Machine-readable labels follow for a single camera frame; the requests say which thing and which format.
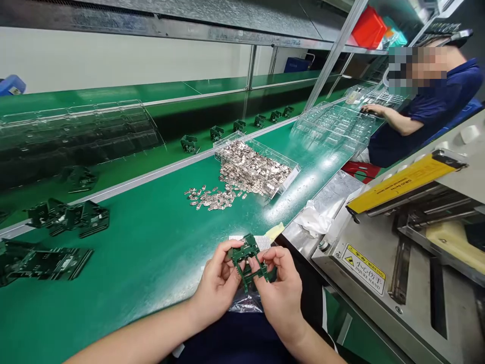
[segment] forearm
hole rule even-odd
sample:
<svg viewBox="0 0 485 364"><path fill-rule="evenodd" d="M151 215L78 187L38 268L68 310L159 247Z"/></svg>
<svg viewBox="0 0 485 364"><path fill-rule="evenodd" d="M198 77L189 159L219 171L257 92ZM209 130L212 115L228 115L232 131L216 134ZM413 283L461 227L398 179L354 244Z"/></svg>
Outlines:
<svg viewBox="0 0 485 364"><path fill-rule="evenodd" d="M282 338L283 344L295 359L304 364L345 364L345 361L302 318L297 337Z"/></svg>
<svg viewBox="0 0 485 364"><path fill-rule="evenodd" d="M423 126L421 122L411 120L411 118L403 116L393 109L386 109L384 118L394 130L404 137L414 133Z"/></svg>
<svg viewBox="0 0 485 364"><path fill-rule="evenodd" d="M159 363L202 329L190 301L185 301L109 334L66 363Z"/></svg>

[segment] stainless steel machine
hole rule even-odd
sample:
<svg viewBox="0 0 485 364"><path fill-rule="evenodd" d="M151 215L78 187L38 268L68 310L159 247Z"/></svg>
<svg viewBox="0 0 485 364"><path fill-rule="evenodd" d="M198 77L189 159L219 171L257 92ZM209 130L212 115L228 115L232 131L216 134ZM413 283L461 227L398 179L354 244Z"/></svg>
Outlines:
<svg viewBox="0 0 485 364"><path fill-rule="evenodd" d="M360 185L323 238L283 235L403 362L483 363L484 183L482 111Z"/></svg>

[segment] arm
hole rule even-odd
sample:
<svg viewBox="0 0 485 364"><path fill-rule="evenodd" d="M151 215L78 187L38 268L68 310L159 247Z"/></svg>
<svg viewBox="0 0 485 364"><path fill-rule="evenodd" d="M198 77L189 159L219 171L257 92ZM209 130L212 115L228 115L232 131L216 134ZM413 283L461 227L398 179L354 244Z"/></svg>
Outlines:
<svg viewBox="0 0 485 364"><path fill-rule="evenodd" d="M125 326L66 363L157 363L203 329L192 302L185 301Z"/></svg>
<svg viewBox="0 0 485 364"><path fill-rule="evenodd" d="M420 121L402 116L396 110L381 105L365 105L362 108L362 112L374 112L378 116L383 117L389 123L389 125L403 137L411 135L424 125Z"/></svg>
<svg viewBox="0 0 485 364"><path fill-rule="evenodd" d="M258 254L257 258L266 262L268 271L278 268L276 282L269 283L257 276L254 282L261 295L266 318L288 351L305 364L345 364L303 318L300 306L302 280L289 250L272 247ZM249 264L253 272L259 269L256 258L250 258Z"/></svg>
<svg viewBox="0 0 485 364"><path fill-rule="evenodd" d="M109 334L66 363L159 363L178 345L219 320L229 309L241 276L226 253L242 244L242 241L230 240L217 247L212 259L207 261L201 282L191 299Z"/></svg>

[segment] yellow sensor bar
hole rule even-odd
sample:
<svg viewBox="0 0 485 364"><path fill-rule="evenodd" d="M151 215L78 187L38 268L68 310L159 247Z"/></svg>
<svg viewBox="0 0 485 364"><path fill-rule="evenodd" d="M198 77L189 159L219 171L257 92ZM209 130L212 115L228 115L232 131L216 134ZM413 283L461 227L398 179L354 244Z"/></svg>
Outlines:
<svg viewBox="0 0 485 364"><path fill-rule="evenodd" d="M424 186L431 181L468 165L463 157L445 149L437 149L409 167L382 181L347 204L351 214L359 214Z"/></svg>

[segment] warning label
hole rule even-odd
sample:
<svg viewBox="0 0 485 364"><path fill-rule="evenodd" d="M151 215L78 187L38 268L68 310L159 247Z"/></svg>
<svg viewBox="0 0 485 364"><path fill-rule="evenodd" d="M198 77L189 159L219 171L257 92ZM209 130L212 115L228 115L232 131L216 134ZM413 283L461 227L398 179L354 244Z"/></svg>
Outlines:
<svg viewBox="0 0 485 364"><path fill-rule="evenodd" d="M357 273L374 291L384 294L385 273L374 263L359 253L352 245L347 245L343 261Z"/></svg>

